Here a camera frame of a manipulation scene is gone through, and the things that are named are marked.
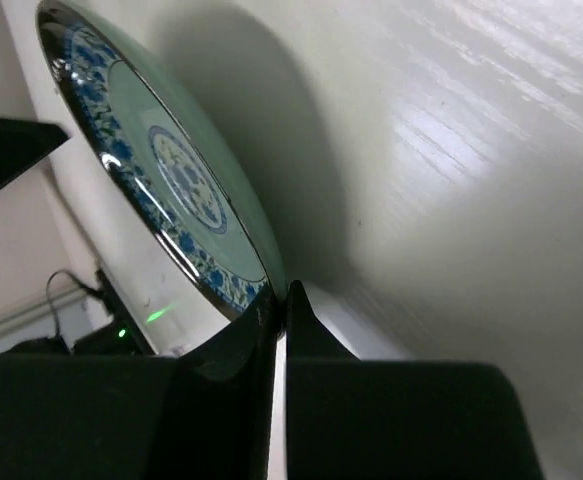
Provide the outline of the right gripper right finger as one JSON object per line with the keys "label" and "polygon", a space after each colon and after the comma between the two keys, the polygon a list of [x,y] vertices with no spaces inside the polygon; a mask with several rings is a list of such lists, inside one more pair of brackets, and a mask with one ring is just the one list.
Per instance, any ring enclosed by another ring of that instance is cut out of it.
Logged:
{"label": "right gripper right finger", "polygon": [[286,306],[291,479],[539,479],[517,393],[479,362],[362,360],[317,318],[301,282]]}

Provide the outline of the blue floral green dish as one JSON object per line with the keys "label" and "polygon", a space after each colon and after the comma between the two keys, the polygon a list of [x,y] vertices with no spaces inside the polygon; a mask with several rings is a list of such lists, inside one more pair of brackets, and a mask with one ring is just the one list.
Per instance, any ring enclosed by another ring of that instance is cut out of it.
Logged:
{"label": "blue floral green dish", "polygon": [[140,43],[73,1],[39,3],[36,27],[89,147],[178,270],[230,319],[283,303],[264,208],[193,96]]}

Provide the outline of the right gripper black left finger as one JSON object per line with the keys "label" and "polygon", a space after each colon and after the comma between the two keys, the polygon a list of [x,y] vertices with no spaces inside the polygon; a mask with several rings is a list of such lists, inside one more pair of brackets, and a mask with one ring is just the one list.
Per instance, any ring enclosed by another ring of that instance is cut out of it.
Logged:
{"label": "right gripper black left finger", "polygon": [[263,479],[276,302],[181,357],[0,354],[0,479]]}

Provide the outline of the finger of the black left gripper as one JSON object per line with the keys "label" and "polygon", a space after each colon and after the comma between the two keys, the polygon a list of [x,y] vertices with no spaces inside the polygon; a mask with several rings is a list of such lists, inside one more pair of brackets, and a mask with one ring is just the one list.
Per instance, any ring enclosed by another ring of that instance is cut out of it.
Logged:
{"label": "finger of the black left gripper", "polygon": [[0,117],[0,190],[69,138],[58,124]]}

